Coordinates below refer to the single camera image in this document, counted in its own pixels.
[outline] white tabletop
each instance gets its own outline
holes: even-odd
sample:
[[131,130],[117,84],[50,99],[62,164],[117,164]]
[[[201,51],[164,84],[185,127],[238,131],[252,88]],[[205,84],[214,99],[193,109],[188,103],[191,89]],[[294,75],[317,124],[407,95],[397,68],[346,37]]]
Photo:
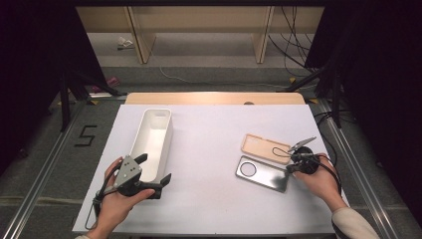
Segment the white tabletop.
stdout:
[[[172,178],[161,199],[136,205],[114,232],[158,236],[333,233],[327,206],[294,177],[281,193],[236,176],[247,133],[289,145],[316,136],[307,146],[326,152],[306,105],[121,106],[74,231],[86,231],[104,172],[116,158],[130,152],[147,109],[172,112],[173,138],[166,166]],[[92,213],[88,224],[94,221]]]

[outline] human hand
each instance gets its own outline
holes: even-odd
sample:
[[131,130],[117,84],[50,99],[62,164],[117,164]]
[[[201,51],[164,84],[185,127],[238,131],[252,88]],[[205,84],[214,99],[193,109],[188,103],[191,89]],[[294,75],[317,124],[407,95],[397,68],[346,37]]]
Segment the human hand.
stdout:
[[[320,163],[336,174],[335,168],[328,162],[326,154],[320,153],[317,156]],[[332,212],[347,206],[338,193],[338,186],[335,179],[325,168],[319,166],[316,172],[311,175],[297,171],[294,173],[294,176],[303,181],[311,193],[321,198]]]
[[[112,169],[121,161],[123,161],[122,157],[114,161],[105,171],[105,177],[107,177]],[[107,187],[112,186],[114,182],[115,175],[112,175],[107,183]],[[97,220],[97,225],[87,233],[87,236],[91,239],[107,238],[112,230],[127,217],[134,205],[148,198],[154,194],[154,192],[155,190],[153,189],[145,189],[130,197],[123,196],[118,192],[107,195],[103,199],[102,210]]]

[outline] metal plate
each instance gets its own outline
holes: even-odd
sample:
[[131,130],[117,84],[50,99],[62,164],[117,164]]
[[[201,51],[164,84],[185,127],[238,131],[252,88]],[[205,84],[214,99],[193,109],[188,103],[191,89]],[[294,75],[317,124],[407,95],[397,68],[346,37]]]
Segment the metal plate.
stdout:
[[248,156],[242,156],[236,175],[276,191],[285,192],[289,174],[285,169],[269,165]]

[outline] round hole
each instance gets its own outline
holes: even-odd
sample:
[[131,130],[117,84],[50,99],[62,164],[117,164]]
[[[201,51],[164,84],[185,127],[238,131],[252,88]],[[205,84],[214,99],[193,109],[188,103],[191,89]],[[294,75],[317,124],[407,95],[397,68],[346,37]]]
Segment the round hole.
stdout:
[[251,162],[244,162],[240,166],[240,171],[245,176],[253,176],[257,172],[257,168]]

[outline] white plastic bin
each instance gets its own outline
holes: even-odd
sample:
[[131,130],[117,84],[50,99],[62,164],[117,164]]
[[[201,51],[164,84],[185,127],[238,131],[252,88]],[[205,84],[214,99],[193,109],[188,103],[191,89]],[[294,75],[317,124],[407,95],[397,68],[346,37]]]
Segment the white plastic bin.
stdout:
[[164,170],[172,135],[170,110],[150,109],[143,113],[130,151],[132,158],[137,158],[143,153],[148,154],[147,161],[140,165],[141,181],[159,182],[165,176]]

